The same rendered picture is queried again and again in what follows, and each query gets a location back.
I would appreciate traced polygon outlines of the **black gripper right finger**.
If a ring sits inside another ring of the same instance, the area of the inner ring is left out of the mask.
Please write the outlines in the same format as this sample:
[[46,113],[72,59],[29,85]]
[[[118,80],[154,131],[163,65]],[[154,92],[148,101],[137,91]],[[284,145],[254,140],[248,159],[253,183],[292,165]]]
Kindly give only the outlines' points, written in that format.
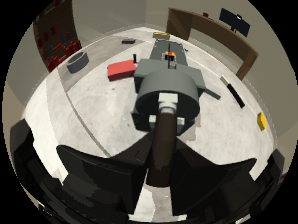
[[176,137],[176,157],[170,181],[170,201],[174,216],[186,214],[222,184],[230,183],[250,172],[257,157],[238,163],[218,165],[201,156]]

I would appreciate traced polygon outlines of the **red rectangular block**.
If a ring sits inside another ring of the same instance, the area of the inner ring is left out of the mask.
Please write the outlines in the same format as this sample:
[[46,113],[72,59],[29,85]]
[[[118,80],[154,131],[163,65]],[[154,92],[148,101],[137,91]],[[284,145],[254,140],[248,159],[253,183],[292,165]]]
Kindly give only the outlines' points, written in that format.
[[136,72],[136,67],[134,67],[133,59],[108,65],[109,81],[121,80],[124,79],[124,77],[134,76],[134,72]]

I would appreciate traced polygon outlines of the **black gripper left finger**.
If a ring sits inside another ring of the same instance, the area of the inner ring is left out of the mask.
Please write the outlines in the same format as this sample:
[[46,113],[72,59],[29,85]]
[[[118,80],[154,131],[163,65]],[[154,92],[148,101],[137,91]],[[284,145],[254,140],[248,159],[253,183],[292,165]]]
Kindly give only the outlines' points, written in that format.
[[141,137],[128,149],[113,157],[100,157],[76,151],[69,145],[56,145],[68,173],[109,192],[121,194],[128,214],[136,212],[145,175],[152,155],[154,132]]

